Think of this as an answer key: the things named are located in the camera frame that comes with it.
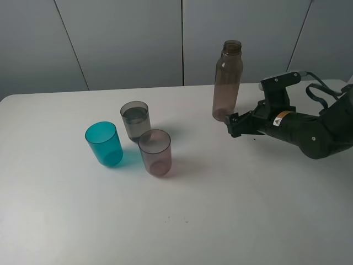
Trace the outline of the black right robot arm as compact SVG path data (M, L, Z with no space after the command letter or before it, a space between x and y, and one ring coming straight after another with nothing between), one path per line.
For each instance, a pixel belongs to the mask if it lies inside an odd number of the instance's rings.
M336 92L311 83L306 93L323 106L318 116L286 109L265 119L249 114L243 134L264 134L288 142L315 160L352 148L352 84Z

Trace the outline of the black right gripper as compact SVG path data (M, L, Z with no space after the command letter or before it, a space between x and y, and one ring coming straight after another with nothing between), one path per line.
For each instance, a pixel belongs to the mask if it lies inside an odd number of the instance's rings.
M233 113L226 115L224 123L227 125L227 130L231 137L263 135L262 129L273 124L275 116L283 111L295 112L296 107L288 103L269 103L261 100L254 110L245 114Z

